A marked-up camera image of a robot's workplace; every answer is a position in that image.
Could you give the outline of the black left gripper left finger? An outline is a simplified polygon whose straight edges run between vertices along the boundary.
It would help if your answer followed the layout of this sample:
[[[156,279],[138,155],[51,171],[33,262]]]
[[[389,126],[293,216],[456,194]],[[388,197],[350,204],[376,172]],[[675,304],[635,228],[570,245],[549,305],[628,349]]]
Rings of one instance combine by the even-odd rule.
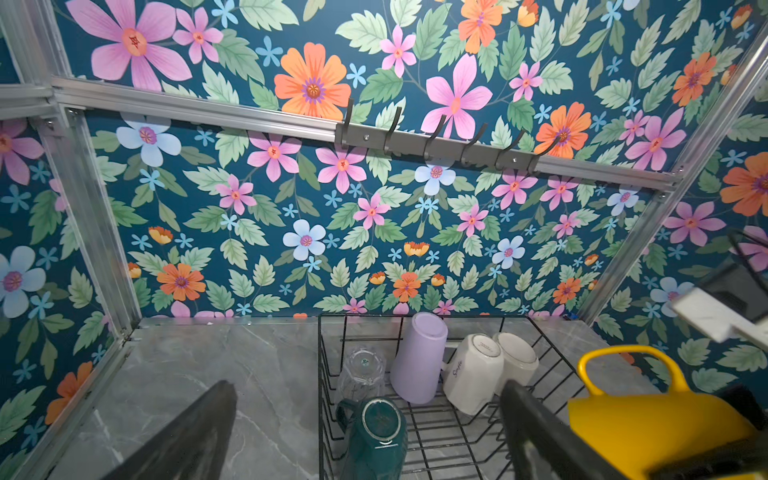
[[[233,383],[215,383],[105,477],[219,479],[236,418],[237,399]]]

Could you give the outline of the clear glass cup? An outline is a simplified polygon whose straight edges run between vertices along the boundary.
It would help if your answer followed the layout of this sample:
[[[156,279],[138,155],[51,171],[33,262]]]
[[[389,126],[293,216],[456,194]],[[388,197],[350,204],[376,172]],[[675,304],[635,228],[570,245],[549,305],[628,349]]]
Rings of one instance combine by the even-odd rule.
[[[378,397],[385,387],[386,359],[374,348],[358,346],[344,357],[335,400]]]

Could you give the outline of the yellow mug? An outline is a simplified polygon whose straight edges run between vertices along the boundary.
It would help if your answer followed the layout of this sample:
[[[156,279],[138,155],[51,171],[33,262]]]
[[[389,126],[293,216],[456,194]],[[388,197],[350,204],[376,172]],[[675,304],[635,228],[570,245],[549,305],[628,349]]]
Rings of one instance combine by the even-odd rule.
[[[645,354],[660,361],[669,374],[668,391],[613,396],[598,388],[587,373],[589,362],[622,353]],[[629,479],[648,479],[657,467],[758,433],[725,400],[693,392],[677,363],[650,346],[619,345],[589,352],[579,360],[578,375],[588,395],[568,402],[570,427]]]

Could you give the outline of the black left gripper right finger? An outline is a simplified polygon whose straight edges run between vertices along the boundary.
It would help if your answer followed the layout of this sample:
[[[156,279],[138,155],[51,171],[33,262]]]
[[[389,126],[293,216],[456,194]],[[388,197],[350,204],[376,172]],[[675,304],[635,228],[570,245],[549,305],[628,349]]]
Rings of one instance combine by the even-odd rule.
[[[502,388],[501,418],[516,479],[622,479],[525,387]]]

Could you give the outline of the lilac plastic cup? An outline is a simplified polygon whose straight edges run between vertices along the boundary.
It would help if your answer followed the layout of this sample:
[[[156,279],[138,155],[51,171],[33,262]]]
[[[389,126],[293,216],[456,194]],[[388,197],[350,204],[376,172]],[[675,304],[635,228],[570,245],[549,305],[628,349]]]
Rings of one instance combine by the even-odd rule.
[[[436,395],[448,327],[439,316],[415,314],[401,341],[390,370],[390,383],[403,400],[423,405]]]

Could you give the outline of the green mug white inside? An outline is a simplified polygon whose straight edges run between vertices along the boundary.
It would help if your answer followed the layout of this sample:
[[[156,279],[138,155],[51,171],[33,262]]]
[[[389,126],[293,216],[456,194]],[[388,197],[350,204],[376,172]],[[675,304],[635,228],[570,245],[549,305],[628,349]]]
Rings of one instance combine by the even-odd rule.
[[[336,408],[344,431],[340,479],[399,479],[408,453],[407,421],[385,397],[343,399]]]

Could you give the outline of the white faceted mug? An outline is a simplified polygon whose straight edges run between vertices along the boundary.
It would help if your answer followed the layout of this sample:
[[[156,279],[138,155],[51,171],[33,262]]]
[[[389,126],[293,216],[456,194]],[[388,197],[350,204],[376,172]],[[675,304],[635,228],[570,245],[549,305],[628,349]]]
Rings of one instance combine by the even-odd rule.
[[[442,365],[443,392],[459,412],[474,416],[495,394],[504,368],[501,348],[480,333],[470,334],[461,342],[448,341],[446,348],[455,352]]]

